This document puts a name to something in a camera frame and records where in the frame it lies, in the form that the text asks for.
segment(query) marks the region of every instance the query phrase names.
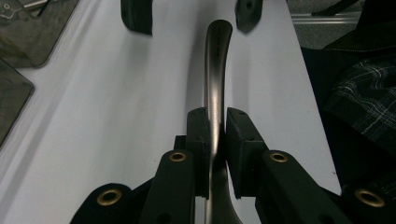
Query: plaid shirt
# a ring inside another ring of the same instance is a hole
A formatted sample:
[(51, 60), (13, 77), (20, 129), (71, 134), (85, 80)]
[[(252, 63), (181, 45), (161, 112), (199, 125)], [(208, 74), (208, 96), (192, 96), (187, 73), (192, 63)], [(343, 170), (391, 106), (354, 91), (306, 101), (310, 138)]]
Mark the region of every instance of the plaid shirt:
[(348, 68), (323, 109), (396, 158), (396, 55)]

